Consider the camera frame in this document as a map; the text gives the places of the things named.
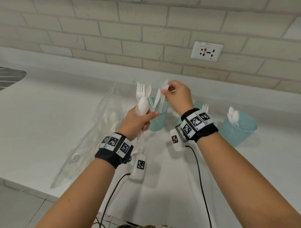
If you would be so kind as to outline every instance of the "blue cup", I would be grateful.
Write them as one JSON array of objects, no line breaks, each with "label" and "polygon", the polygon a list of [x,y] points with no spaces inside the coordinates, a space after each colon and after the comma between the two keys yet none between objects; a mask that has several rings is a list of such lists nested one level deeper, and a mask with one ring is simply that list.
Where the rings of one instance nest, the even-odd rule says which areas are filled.
[{"label": "blue cup", "polygon": [[220,135],[233,147],[237,147],[245,141],[257,129],[256,121],[246,113],[239,112],[239,128],[230,123],[229,119],[224,120],[219,130]]},{"label": "blue cup", "polygon": [[[198,108],[198,109],[202,109],[203,108],[203,105],[200,104],[200,103],[196,103],[195,102],[193,105],[194,105],[195,108]],[[181,117],[179,117],[178,124],[181,124],[181,123],[182,123],[182,120],[181,120]]]},{"label": "blue cup", "polygon": [[[159,105],[160,105],[160,101],[156,105],[155,111],[158,111]],[[164,101],[162,112],[155,119],[152,119],[150,121],[150,126],[148,128],[150,131],[159,131],[163,128],[164,123],[165,123],[166,114],[167,114],[167,108],[168,108],[167,101]]]}]

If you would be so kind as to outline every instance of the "electrical outlet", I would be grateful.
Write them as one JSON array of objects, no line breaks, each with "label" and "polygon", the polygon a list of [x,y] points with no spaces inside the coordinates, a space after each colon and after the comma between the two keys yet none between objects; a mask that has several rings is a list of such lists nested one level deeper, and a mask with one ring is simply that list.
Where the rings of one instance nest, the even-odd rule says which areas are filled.
[{"label": "electrical outlet", "polygon": [[212,44],[208,42],[194,42],[191,59],[217,62],[221,55],[223,44]]}]

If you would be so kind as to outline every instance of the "person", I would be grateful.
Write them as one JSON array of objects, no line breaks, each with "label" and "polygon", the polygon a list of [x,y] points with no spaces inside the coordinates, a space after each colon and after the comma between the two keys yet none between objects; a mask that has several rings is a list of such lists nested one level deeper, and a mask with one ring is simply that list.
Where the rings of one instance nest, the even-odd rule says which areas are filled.
[{"label": "person", "polygon": [[[169,89],[162,93],[181,116],[194,108],[190,89],[178,81],[170,82]],[[141,129],[148,129],[150,120],[158,114],[138,116],[133,108],[118,132],[132,141]],[[201,137],[197,145],[242,227],[301,227],[301,215],[218,132]],[[90,228],[114,173],[115,168],[109,162],[95,158],[36,228]]]}]

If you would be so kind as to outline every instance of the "bag of plastic utensils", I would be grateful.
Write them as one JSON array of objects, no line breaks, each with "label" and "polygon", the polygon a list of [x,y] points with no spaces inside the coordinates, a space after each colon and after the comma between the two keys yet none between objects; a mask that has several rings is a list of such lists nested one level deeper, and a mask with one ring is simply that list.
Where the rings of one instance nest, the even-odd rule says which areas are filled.
[{"label": "bag of plastic utensils", "polygon": [[103,138],[119,129],[124,119],[120,101],[121,97],[115,83],[100,101],[91,130],[82,138],[78,146],[69,152],[67,160],[55,176],[50,188],[59,187],[67,182],[73,183],[93,161]]}]

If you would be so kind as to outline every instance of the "drainboard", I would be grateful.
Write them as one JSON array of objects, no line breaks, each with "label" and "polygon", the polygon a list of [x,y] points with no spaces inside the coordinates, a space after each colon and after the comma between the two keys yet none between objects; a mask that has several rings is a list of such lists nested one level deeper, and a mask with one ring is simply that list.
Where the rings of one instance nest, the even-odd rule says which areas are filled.
[{"label": "drainboard", "polygon": [[0,90],[3,90],[22,80],[25,75],[26,72],[22,70],[0,67]]}]

